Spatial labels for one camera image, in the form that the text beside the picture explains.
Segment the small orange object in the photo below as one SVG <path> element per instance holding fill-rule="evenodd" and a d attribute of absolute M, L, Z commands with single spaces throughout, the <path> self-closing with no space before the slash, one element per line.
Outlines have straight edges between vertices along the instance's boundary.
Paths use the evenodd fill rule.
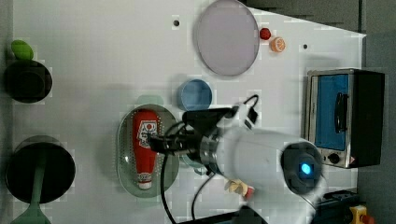
<path fill-rule="evenodd" d="M 269 40 L 271 38 L 271 31 L 268 28 L 262 28 L 260 30 L 260 38 L 263 40 Z"/>
<path fill-rule="evenodd" d="M 374 218 L 367 215 L 361 216 L 361 222 L 364 224 L 375 224 Z"/>
<path fill-rule="evenodd" d="M 247 187 L 247 193 L 244 195 L 245 202 L 247 202 L 253 196 L 253 193 L 254 193 L 254 188 L 251 186 Z"/>
<path fill-rule="evenodd" d="M 282 37 L 276 37 L 271 41 L 271 50 L 274 52 L 282 52 L 286 48 L 285 40 Z"/>

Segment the white tabletop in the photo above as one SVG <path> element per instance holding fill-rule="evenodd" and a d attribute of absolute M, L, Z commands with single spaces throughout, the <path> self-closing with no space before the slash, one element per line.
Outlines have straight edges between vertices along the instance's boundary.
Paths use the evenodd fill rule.
<path fill-rule="evenodd" d="M 14 0 L 14 37 L 32 45 L 35 60 L 53 76 L 45 100 L 14 103 L 14 147 L 32 135 L 50 135 L 65 144 L 77 166 L 72 188 L 42 205 L 52 223 L 170 223 L 160 197 L 136 198 L 116 174 L 117 129 L 139 95 L 160 94 L 179 119 L 176 88 L 198 77 L 211 86 L 213 106 L 258 93 L 259 126 L 299 135 L 306 72 L 361 67 L 362 35 L 251 9 L 259 29 L 268 27 L 282 36 L 287 48 L 273 53 L 262 41 L 245 74 L 219 77 L 203 65 L 193 41 L 194 23 L 211 2 Z M 325 176 L 331 190 L 356 188 L 356 169 L 326 167 Z M 166 191 L 176 220 L 190 219 L 193 193 L 204 180 L 180 165 L 176 182 Z M 225 191 L 224 184 L 219 177 L 206 186 L 196 216 L 238 208 L 240 197 Z M 15 199 L 9 214 L 17 217 L 27 206 Z"/>

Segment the sticker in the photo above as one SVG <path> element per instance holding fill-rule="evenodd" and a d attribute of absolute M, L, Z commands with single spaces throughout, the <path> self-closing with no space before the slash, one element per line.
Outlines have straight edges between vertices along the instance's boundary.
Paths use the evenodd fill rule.
<path fill-rule="evenodd" d="M 352 164 L 356 159 L 354 157 L 350 157 L 349 164 Z"/>
<path fill-rule="evenodd" d="M 148 133 L 157 134 L 156 120 L 140 121 L 139 131 L 137 132 L 137 139 L 139 139 L 139 146 L 149 148 Z"/>
<path fill-rule="evenodd" d="M 137 174 L 137 180 L 139 182 L 149 182 L 149 181 L 151 181 L 151 174 L 149 174 L 149 173 Z"/>

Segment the black pot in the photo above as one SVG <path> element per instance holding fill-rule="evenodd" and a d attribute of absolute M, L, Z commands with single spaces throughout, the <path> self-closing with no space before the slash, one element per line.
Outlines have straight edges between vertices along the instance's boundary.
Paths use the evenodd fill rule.
<path fill-rule="evenodd" d="M 20 60 L 6 69 L 5 86 L 14 100 L 30 104 L 44 99 L 50 93 L 52 77 L 43 64 Z"/>
<path fill-rule="evenodd" d="M 76 174 L 73 158 L 62 146 L 39 142 L 22 147 L 11 157 L 6 184 L 14 197 L 26 203 L 32 199 L 39 156 L 46 157 L 40 203 L 49 203 L 64 195 Z"/>

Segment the blue bowl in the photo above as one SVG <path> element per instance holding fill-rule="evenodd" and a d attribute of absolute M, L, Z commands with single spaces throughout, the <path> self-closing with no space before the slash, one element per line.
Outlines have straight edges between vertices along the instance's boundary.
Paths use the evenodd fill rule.
<path fill-rule="evenodd" d="M 177 90 L 177 104 L 183 110 L 205 110 L 211 103 L 212 90 L 201 79 L 187 81 Z"/>

